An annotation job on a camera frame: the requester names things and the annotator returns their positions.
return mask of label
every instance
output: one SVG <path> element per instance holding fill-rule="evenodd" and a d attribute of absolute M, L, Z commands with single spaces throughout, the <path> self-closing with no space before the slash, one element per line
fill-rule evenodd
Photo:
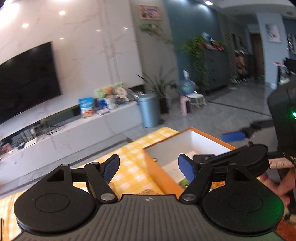
<path fill-rule="evenodd" d="M 293 164 L 285 157 L 269 159 L 270 169 L 292 168 Z"/>

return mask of blue gripper pad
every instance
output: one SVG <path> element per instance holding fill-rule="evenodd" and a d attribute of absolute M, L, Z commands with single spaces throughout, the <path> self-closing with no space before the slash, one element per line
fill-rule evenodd
<path fill-rule="evenodd" d="M 178 165 L 179 165 L 180 171 L 186 177 L 188 182 L 191 183 L 192 180 L 195 178 L 195 172 L 194 172 L 194 165 L 196 165 L 195 162 L 185 154 L 180 154 L 178 157 Z"/>
<path fill-rule="evenodd" d="M 242 141 L 246 138 L 246 135 L 240 131 L 224 133 L 222 134 L 222 141 L 224 142 L 233 142 L 233 141 Z"/>
<path fill-rule="evenodd" d="M 109 183 L 119 169 L 119 155 L 112 155 L 100 165 L 100 173 L 106 183 Z"/>

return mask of blue trash can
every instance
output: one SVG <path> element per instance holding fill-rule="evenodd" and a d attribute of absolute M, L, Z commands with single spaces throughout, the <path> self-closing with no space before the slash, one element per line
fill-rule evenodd
<path fill-rule="evenodd" d="M 160 110 L 157 95 L 154 92 L 140 95 L 138 98 L 138 105 L 140 106 L 143 126 L 146 128 L 158 126 L 160 121 Z"/>

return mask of ribbed gray grip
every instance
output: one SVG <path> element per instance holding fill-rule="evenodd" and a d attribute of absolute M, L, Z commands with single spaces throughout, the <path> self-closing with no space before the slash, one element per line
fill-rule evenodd
<path fill-rule="evenodd" d="M 220 231 L 204 219 L 198 207 L 173 195 L 124 195 L 102 205 L 85 226 L 68 234 L 39 237 L 22 233 L 15 241 L 282 241 L 275 232 L 238 237 Z"/>

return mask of finger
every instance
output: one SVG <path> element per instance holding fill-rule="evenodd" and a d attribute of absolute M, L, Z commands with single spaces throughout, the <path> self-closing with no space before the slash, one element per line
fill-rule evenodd
<path fill-rule="evenodd" d="M 294 168 L 291 168 L 279 184 L 279 195 L 284 195 L 295 187 Z"/>
<path fill-rule="evenodd" d="M 290 197 L 289 196 L 286 196 L 286 195 L 283 195 L 283 196 L 279 196 L 281 201 L 283 202 L 284 206 L 287 207 L 289 204 L 290 204 Z"/>
<path fill-rule="evenodd" d="M 277 184 L 275 184 L 272 180 L 270 180 L 269 178 L 267 178 L 265 180 L 265 185 L 272 190 L 276 195 L 279 196 L 279 186 Z"/>
<path fill-rule="evenodd" d="M 266 174 L 266 172 L 265 172 L 265 173 L 263 173 L 259 178 L 260 178 L 260 181 L 263 183 L 263 182 L 266 181 L 266 179 L 268 178 L 268 176 L 267 176 L 267 174 Z"/>

